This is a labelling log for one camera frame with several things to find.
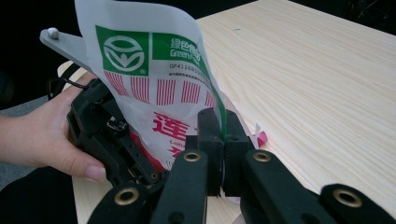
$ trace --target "wooden table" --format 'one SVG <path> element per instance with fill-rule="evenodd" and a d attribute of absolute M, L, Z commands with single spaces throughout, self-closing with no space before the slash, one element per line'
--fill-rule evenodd
<path fill-rule="evenodd" d="M 212 72 L 253 132 L 308 189 L 341 183 L 396 217 L 396 36 L 286 0 L 198 20 Z M 74 179 L 85 223 L 110 188 Z M 238 206 L 209 199 L 207 223 Z"/>

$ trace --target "red striped pattern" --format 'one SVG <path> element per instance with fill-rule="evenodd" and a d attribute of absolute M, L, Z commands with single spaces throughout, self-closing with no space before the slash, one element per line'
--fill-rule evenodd
<path fill-rule="evenodd" d="M 149 103 L 149 78 L 131 77 L 132 94 L 136 100 Z"/>
<path fill-rule="evenodd" d="M 216 105 L 215 97 L 213 97 L 213 95 L 210 91 L 206 92 L 205 105 L 209 106 L 209 107 L 215 107 L 215 105 Z"/>
<path fill-rule="evenodd" d="M 158 79 L 157 105 L 172 105 L 175 99 L 175 80 Z"/>
<path fill-rule="evenodd" d="M 128 92 L 125 90 L 121 75 L 109 71 L 105 71 L 105 75 L 108 82 L 110 82 L 111 86 L 117 91 L 119 95 L 129 95 Z"/>
<path fill-rule="evenodd" d="M 201 86 L 189 81 L 183 82 L 183 92 L 181 93 L 181 103 L 198 104 Z"/>

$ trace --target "human hand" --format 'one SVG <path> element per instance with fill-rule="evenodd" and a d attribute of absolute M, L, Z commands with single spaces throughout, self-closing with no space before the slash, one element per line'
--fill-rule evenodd
<path fill-rule="evenodd" d="M 86 73 L 78 83 L 86 85 L 93 78 Z M 104 165 L 69 141 L 66 116 L 80 92 L 79 88 L 69 87 L 28 115 L 0 117 L 0 161 L 51 166 L 68 175 L 104 181 Z"/>

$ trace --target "green logo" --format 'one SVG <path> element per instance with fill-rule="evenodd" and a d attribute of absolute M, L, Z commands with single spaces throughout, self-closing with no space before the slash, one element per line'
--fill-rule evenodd
<path fill-rule="evenodd" d="M 130 76 L 149 75 L 149 33 L 114 31 L 96 26 L 107 71 Z"/>

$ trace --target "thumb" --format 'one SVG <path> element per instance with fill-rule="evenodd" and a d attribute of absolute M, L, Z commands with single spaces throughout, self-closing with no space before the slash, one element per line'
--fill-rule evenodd
<path fill-rule="evenodd" d="M 68 144 L 56 150 L 51 166 L 68 175 L 82 177 L 93 182 L 106 180 L 105 166 L 99 160 Z"/>

